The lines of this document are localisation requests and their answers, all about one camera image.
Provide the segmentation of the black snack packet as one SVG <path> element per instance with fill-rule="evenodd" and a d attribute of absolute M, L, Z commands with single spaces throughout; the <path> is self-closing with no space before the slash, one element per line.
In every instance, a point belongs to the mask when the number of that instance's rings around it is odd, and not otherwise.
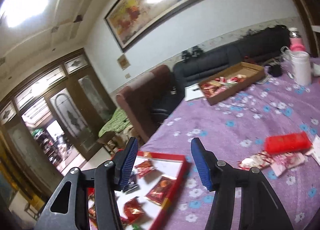
<path fill-rule="evenodd" d="M 131 175 L 129 177 L 129 181 L 127 183 L 127 185 L 123 188 L 123 193 L 125 194 L 129 194 L 135 190 L 139 189 L 139 184 L 137 181 L 137 176 L 135 174 L 135 172 L 131 172 Z"/>

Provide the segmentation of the red gold square packet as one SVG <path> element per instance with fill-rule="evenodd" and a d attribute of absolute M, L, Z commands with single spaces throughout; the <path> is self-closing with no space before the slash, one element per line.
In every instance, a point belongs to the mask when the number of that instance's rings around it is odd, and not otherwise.
<path fill-rule="evenodd" d="M 135 169 L 138 177 L 141 179 L 150 172 L 154 171 L 155 167 L 151 160 L 145 160 L 141 164 L 136 165 Z"/>

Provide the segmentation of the red gold snack packet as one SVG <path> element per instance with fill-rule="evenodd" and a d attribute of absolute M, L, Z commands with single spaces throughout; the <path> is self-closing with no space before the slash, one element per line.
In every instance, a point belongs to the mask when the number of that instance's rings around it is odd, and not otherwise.
<path fill-rule="evenodd" d="M 132 198 L 124 204 L 124 214 L 130 223 L 134 223 L 144 216 L 145 212 L 137 197 Z"/>

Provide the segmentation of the red white patterned packet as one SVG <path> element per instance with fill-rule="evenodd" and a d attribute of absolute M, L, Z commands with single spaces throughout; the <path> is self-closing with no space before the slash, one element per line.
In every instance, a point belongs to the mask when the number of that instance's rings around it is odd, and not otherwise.
<path fill-rule="evenodd" d="M 240 161 L 238 167 L 245 171 L 249 171 L 253 167 L 263 170 L 273 163 L 274 159 L 267 151 L 260 151 Z"/>

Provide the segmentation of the red floral snack packet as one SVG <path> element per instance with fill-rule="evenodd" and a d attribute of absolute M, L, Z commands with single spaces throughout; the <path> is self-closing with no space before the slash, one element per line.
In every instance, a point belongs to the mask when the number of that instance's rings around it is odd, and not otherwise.
<path fill-rule="evenodd" d="M 98 229 L 97 227 L 97 218 L 95 211 L 95 196 L 94 188 L 87 189 L 88 194 L 88 216 L 89 216 L 89 227 L 90 229 Z"/>

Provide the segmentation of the strawberry pink snack packet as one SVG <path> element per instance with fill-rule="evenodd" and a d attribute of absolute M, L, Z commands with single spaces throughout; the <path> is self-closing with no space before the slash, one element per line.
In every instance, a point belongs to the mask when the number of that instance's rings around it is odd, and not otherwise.
<path fill-rule="evenodd" d="M 274 155 L 271 168 L 276 177 L 281 176 L 286 170 L 299 166 L 305 162 L 304 155 L 300 152 Z"/>

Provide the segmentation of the long red snack pack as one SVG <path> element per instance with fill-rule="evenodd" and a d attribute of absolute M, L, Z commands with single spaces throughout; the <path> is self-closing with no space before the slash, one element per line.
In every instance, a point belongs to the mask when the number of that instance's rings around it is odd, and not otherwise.
<path fill-rule="evenodd" d="M 270 155 L 299 152 L 312 146 L 306 132 L 287 135 L 269 136 L 264 143 L 264 150 Z"/>

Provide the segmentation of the pink white snack packet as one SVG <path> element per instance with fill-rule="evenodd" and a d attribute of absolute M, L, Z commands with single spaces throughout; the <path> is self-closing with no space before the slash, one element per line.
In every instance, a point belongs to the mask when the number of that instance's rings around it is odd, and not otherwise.
<path fill-rule="evenodd" d="M 320 165 L 320 137 L 318 135 L 315 136 L 310 150 L 305 155 L 313 157 L 317 164 Z"/>

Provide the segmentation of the dark brown snack packet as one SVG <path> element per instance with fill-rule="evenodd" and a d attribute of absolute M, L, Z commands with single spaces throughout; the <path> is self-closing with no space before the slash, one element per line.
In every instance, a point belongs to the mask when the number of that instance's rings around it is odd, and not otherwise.
<path fill-rule="evenodd" d="M 175 182 L 175 179 L 162 175 L 155 186 L 147 193 L 146 198 L 157 205 L 162 205 Z"/>

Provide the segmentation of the small wooden stool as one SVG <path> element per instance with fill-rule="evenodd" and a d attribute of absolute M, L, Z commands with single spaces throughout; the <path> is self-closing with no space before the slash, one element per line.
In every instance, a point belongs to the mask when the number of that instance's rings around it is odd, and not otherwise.
<path fill-rule="evenodd" d="M 115 137 L 115 132 L 108 131 L 97 139 L 97 143 L 101 144 L 110 156 L 114 156 L 118 149 L 118 143 Z"/>

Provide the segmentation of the purple floral tablecloth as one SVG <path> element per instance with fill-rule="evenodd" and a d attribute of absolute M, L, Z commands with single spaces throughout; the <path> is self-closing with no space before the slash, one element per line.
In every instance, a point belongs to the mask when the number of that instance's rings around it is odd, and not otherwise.
<path fill-rule="evenodd" d="M 144 151 L 185 155 L 193 161 L 190 143 L 200 138 L 220 160 L 236 167 L 262 151 L 269 136 L 305 132 L 319 135 L 319 78 L 308 86 L 295 84 L 291 64 L 282 63 L 283 75 L 210 105 L 204 98 L 183 101 L 164 121 Z M 294 229 L 304 229 L 319 209 L 319 164 L 311 156 L 303 164 L 276 176 L 263 174 L 283 204 Z"/>

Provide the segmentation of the brown cardboard snack tray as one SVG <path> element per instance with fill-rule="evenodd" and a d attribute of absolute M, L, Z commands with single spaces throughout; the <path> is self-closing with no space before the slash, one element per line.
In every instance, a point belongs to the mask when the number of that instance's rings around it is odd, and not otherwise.
<path fill-rule="evenodd" d="M 212 106 L 264 77 L 265 70 L 262 66 L 240 62 L 201 81 L 199 88 Z"/>

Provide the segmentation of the small black pouch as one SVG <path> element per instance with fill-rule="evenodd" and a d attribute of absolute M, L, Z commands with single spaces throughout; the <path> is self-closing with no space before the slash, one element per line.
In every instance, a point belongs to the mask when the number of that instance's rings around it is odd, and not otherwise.
<path fill-rule="evenodd" d="M 272 77 L 280 77 L 283 75 L 282 67 L 280 64 L 273 64 L 268 67 L 268 74 Z"/>

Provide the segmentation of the black leather sofa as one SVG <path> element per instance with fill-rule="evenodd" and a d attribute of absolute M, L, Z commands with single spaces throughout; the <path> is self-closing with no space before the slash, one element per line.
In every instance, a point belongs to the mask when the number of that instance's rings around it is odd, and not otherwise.
<path fill-rule="evenodd" d="M 248 31 L 234 42 L 203 52 L 193 48 L 192 53 L 183 53 L 182 61 L 169 70 L 169 88 L 151 105 L 151 118 L 157 126 L 175 110 L 184 98 L 184 89 L 229 68 L 239 62 L 263 65 L 280 55 L 283 46 L 289 46 L 289 30 L 284 25 L 262 31 Z"/>

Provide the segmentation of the pink thermos bottle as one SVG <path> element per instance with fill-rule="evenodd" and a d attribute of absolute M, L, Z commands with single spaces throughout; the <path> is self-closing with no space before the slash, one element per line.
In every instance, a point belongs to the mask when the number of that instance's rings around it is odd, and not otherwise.
<path fill-rule="evenodd" d="M 292 52 L 300 52 L 306 51 L 306 47 L 304 46 L 303 39 L 296 27 L 290 27 L 289 30 L 289 38 L 290 38 L 290 51 Z"/>

